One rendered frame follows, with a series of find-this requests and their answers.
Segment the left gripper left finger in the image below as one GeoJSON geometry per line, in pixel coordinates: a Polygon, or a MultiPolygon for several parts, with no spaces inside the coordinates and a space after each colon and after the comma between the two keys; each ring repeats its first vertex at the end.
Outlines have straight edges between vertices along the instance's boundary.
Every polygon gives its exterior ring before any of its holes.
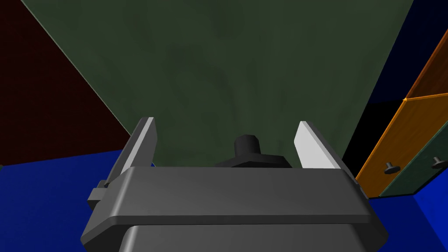
{"type": "Polygon", "coordinates": [[[154,118],[143,117],[139,120],[120,153],[105,183],[107,185],[110,184],[130,167],[150,166],[154,157],[157,140],[154,118]]]}

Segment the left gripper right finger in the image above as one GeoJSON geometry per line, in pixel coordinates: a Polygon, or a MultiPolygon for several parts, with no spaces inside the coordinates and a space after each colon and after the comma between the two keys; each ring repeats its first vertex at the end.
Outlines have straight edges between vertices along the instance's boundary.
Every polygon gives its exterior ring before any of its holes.
{"type": "Polygon", "coordinates": [[[339,155],[311,122],[301,121],[299,123],[294,146],[302,168],[342,169],[345,172],[350,172],[339,155]]]}

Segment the black round knob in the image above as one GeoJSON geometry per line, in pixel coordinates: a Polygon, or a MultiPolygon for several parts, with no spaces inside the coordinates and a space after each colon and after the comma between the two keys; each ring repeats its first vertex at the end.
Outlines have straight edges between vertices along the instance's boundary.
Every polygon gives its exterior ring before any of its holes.
{"type": "Polygon", "coordinates": [[[215,164],[215,167],[291,168],[284,156],[262,154],[254,135],[242,135],[234,142],[235,157],[215,164]]]}

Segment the orange cupboard door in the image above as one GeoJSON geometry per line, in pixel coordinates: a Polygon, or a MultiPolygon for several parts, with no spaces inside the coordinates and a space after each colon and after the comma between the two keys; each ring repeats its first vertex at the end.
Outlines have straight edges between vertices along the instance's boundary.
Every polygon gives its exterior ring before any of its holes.
{"type": "Polygon", "coordinates": [[[369,198],[380,196],[397,174],[386,163],[404,168],[448,121],[448,93],[406,98],[393,116],[356,179],[369,198]]]}

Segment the dark green cupboard door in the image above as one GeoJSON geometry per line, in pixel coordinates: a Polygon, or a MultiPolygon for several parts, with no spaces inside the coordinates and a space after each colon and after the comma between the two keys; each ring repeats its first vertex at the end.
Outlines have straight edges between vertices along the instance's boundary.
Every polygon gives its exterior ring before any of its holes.
{"type": "Polygon", "coordinates": [[[343,155],[413,0],[23,0],[157,166],[211,166],[242,134],[299,166],[310,121],[343,155]]]}

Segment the orange wooden cupboard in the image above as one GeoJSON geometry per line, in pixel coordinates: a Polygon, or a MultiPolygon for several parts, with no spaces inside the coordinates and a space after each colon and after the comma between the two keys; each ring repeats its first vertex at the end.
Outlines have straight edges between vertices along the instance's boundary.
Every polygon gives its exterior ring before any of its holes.
{"type": "Polygon", "coordinates": [[[448,29],[404,99],[445,93],[448,93],[448,29]]]}

